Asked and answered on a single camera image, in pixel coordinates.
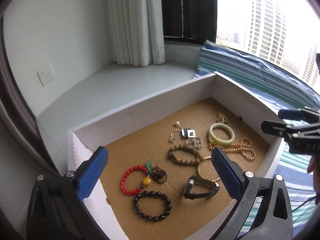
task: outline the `yellow bead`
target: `yellow bead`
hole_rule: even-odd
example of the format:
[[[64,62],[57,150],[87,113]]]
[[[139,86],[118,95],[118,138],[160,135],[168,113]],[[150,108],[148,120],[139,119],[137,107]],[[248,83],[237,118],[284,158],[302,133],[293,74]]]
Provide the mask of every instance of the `yellow bead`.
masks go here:
[[[145,186],[148,186],[151,183],[151,178],[150,176],[147,176],[143,179],[142,184]]]

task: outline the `white curtain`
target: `white curtain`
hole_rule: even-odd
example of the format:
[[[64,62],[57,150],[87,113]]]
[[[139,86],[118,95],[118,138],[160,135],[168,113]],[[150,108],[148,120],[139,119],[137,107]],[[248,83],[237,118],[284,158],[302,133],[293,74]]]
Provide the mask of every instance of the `white curtain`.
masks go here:
[[[108,17],[119,64],[164,63],[161,0],[108,0]]]

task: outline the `striped cushion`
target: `striped cushion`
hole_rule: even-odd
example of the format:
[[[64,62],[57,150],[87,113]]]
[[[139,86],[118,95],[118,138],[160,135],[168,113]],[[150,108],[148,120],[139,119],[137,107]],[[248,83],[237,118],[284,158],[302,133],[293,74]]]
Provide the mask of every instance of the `striped cushion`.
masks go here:
[[[274,112],[278,112],[279,109],[320,106],[320,96],[294,76],[260,58],[207,41],[200,50],[194,78],[214,71],[242,84]],[[294,126],[306,124],[289,120],[285,122]],[[292,210],[315,195],[312,174],[307,174],[309,160],[310,155],[289,153],[289,146],[286,144],[276,168],[275,174],[281,174],[285,180]],[[260,203],[261,198],[258,198],[239,235],[250,229]],[[292,214],[294,235],[307,222],[314,208],[315,202],[310,201]]]

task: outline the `black beaded bracelet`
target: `black beaded bracelet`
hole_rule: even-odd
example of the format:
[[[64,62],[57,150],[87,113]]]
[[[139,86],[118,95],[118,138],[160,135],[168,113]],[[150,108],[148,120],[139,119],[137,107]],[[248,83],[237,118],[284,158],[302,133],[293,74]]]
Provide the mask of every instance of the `black beaded bracelet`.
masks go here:
[[[161,198],[164,200],[164,207],[165,207],[165,211],[162,215],[158,216],[158,217],[151,217],[151,216],[147,216],[145,213],[142,213],[141,209],[138,206],[138,201],[140,198],[142,197],[156,197],[156,198]],[[160,191],[158,192],[154,192],[154,191],[144,191],[142,192],[142,194],[137,194],[133,200],[133,204],[134,204],[134,208],[137,211],[137,213],[142,217],[147,219],[148,221],[154,221],[157,222],[159,220],[164,220],[167,216],[170,215],[170,210],[172,209],[171,206],[171,200],[168,199],[168,196],[166,194],[162,194]]]

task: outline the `silver bolt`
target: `silver bolt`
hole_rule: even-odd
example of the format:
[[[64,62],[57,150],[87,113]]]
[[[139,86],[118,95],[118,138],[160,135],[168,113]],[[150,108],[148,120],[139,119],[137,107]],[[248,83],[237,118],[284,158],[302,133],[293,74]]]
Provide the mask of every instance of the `silver bolt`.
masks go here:
[[[68,171],[68,172],[66,173],[66,176],[67,176],[68,178],[71,178],[71,177],[73,177],[74,174],[75,174],[74,171]]]
[[[44,176],[41,174],[37,177],[37,180],[43,180],[44,179]]]
[[[246,171],[245,175],[248,177],[248,178],[252,178],[253,177],[253,173],[251,171]]]
[[[283,178],[282,178],[282,176],[281,176],[280,174],[277,174],[277,175],[276,175],[276,179],[277,179],[277,180],[283,180]]]

